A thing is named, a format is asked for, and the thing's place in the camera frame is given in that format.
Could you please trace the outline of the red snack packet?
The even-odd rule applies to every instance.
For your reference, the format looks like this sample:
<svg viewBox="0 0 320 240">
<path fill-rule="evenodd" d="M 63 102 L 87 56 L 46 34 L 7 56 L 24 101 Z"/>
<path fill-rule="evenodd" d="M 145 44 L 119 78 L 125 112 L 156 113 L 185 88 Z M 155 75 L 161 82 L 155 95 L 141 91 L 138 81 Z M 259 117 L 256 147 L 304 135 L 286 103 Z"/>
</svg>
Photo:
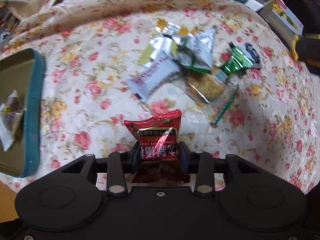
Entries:
<svg viewBox="0 0 320 240">
<path fill-rule="evenodd" d="M 181 126 L 180 109 L 153 116 L 146 120 L 125 120 L 124 125 L 139 142 L 139 158 L 133 184 L 159 180 L 189 183 L 179 161 L 178 133 Z"/>
</svg>

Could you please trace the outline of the clear brown biscuit packet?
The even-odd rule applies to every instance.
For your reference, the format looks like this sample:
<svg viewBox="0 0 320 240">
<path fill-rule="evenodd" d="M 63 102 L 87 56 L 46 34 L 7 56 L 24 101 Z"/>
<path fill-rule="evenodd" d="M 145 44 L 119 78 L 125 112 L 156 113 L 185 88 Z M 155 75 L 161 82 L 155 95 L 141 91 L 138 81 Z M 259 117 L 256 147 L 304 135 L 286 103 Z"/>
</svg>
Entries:
<svg viewBox="0 0 320 240">
<path fill-rule="evenodd" d="M 198 103 L 211 103 L 221 96 L 226 88 L 223 81 L 211 74 L 191 73 L 185 77 L 185 92 Z"/>
</svg>

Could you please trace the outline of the walnut snack packet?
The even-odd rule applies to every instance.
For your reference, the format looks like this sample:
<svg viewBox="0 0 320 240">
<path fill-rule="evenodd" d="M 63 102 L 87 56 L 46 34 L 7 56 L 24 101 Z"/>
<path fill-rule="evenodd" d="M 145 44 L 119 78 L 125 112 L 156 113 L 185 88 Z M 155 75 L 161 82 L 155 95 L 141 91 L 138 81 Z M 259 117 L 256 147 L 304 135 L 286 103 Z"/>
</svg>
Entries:
<svg viewBox="0 0 320 240">
<path fill-rule="evenodd" d="M 15 134 L 20 126 L 23 112 L 17 90 L 13 90 L 6 103 L 1 104 L 1 143 L 4 152 L 7 152 L 15 141 Z"/>
</svg>

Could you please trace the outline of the dark blue snack packet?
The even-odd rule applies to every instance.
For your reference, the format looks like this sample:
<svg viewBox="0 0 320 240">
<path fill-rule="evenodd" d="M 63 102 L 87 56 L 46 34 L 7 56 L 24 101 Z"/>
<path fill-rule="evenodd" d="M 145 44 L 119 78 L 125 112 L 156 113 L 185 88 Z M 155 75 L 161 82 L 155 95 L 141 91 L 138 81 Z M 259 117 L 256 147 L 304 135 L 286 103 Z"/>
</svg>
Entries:
<svg viewBox="0 0 320 240">
<path fill-rule="evenodd" d="M 244 54 L 252 61 L 253 67 L 255 69 L 261 69 L 261 59 L 255 48 L 251 43 L 244 43 L 243 45 Z"/>
</svg>

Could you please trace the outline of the green white snack packet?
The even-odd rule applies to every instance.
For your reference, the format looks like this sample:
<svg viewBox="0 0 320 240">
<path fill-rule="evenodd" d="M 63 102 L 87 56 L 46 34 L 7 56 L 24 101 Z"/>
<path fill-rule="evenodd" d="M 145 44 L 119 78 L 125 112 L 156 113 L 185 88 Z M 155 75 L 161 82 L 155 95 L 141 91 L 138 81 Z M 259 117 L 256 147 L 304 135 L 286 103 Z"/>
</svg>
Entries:
<svg viewBox="0 0 320 240">
<path fill-rule="evenodd" d="M 196 35 L 178 36 L 178 63 L 198 73 L 210 74 L 213 67 L 215 33 L 216 28 L 210 28 Z"/>
</svg>

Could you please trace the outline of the gold teal empty tin tray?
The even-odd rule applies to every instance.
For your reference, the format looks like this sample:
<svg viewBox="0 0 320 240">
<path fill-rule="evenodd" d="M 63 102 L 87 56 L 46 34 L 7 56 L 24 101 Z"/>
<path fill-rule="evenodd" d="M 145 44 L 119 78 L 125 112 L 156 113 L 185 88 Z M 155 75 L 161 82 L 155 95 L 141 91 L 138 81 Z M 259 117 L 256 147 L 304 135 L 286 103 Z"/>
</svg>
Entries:
<svg viewBox="0 0 320 240">
<path fill-rule="evenodd" d="M 1 173 L 27 177 L 40 162 L 45 59 L 28 48 L 1 60 Z"/>
</svg>

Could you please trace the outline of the card box yellow print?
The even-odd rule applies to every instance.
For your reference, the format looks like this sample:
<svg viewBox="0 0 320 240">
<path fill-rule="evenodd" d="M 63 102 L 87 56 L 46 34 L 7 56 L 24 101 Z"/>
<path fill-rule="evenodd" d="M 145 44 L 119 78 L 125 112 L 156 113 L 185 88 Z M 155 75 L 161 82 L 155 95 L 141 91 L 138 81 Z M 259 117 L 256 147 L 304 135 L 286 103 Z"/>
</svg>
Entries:
<svg viewBox="0 0 320 240">
<path fill-rule="evenodd" d="M 268 23 L 283 44 L 296 53 L 296 45 L 303 34 L 304 25 L 284 2 L 271 0 L 259 10 L 258 14 Z"/>
</svg>

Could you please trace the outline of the green foil candy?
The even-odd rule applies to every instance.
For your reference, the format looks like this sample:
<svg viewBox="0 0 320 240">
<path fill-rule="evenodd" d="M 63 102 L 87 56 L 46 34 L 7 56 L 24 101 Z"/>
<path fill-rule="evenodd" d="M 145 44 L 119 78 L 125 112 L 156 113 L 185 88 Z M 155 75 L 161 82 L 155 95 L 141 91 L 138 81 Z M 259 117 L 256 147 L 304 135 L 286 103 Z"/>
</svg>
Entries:
<svg viewBox="0 0 320 240">
<path fill-rule="evenodd" d="M 241 70 L 247 70 L 254 66 L 254 61 L 247 57 L 245 53 L 234 43 L 229 42 L 229 47 L 231 48 L 231 55 L 229 59 L 219 67 L 226 76 L 238 73 Z"/>
</svg>

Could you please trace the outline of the silver yellow snack packet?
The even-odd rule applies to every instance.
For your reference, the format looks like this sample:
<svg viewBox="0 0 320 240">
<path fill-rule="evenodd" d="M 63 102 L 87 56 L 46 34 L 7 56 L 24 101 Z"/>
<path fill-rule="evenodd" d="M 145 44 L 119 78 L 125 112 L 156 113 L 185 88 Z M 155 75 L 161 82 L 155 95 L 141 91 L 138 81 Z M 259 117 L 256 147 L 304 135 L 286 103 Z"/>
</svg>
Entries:
<svg viewBox="0 0 320 240">
<path fill-rule="evenodd" d="M 144 67 L 151 66 L 159 53 L 164 52 L 171 59 L 178 59 L 178 48 L 183 41 L 192 36 L 186 27 L 159 18 L 147 46 L 137 60 L 137 64 Z"/>
</svg>

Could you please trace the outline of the white purple snack packet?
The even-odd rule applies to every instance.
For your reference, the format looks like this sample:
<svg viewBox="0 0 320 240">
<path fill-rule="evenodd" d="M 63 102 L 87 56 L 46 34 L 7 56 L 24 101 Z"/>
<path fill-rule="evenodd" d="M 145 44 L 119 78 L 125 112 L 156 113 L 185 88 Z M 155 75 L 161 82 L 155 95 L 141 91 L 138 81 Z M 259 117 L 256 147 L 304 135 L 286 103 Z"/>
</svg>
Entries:
<svg viewBox="0 0 320 240">
<path fill-rule="evenodd" d="M 146 102 L 159 86 L 180 72 L 180 67 L 166 53 L 160 52 L 149 67 L 127 79 L 126 84 L 140 101 Z"/>
</svg>

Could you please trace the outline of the green plastic strip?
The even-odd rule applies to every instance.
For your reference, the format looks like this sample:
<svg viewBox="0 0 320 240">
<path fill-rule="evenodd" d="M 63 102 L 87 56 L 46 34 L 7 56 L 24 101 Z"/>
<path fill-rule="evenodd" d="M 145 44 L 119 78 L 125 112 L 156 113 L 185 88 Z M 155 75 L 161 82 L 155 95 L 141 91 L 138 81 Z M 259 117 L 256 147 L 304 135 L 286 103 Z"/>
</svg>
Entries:
<svg viewBox="0 0 320 240">
<path fill-rule="evenodd" d="M 239 91 L 238 85 L 227 85 L 224 92 L 216 98 L 212 103 L 212 109 L 213 109 L 213 117 L 211 120 L 212 125 L 217 125 L 217 123 L 220 121 L 224 113 L 229 109 L 231 104 L 234 102 L 235 97 Z"/>
</svg>

